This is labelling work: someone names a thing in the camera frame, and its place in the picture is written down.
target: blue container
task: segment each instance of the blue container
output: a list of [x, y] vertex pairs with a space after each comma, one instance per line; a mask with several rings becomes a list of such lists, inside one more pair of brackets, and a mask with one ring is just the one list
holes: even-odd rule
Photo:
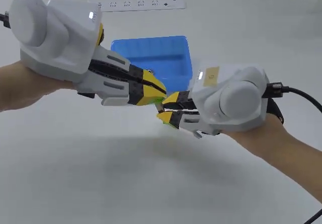
[[168, 94], [188, 89], [192, 66], [185, 36], [118, 39], [112, 42], [111, 50], [131, 64], [152, 71]]

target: human hand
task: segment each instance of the human hand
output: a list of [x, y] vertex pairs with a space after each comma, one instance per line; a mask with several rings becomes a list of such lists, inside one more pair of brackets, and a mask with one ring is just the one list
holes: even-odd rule
[[260, 158], [268, 158], [291, 135], [286, 131], [280, 119], [267, 114], [264, 125], [246, 132], [223, 132], [237, 141], [249, 152]]
[[28, 107], [59, 89], [74, 89], [71, 82], [43, 77], [20, 61], [0, 68], [0, 111]]

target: power strip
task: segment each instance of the power strip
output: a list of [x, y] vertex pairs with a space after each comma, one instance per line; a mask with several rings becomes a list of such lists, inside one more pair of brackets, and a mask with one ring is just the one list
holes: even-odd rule
[[102, 12], [185, 9], [183, 0], [88, 0], [97, 3]]

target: round white cap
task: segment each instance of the round white cap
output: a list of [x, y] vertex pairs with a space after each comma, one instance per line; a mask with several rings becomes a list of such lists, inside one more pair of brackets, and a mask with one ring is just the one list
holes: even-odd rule
[[46, 37], [47, 7], [42, 0], [14, 0], [9, 10], [14, 36], [28, 46], [40, 46]]
[[229, 84], [220, 95], [220, 109], [231, 119], [251, 116], [260, 106], [262, 96], [258, 88], [246, 81]]

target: white table surface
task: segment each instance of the white table surface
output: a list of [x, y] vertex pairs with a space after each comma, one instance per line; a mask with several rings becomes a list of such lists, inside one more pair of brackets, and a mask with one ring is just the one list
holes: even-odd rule
[[[11, 1], [0, 0], [0, 10]], [[181, 11], [105, 14], [103, 46], [185, 35], [194, 65], [258, 64], [272, 81], [322, 101], [321, 0], [185, 1]], [[0, 35], [0, 64], [18, 60], [13, 35]], [[286, 128], [321, 149], [321, 114], [292, 94], [277, 102]], [[303, 223], [320, 209], [228, 137], [197, 140], [155, 114], [67, 90], [1, 113], [0, 223]]]

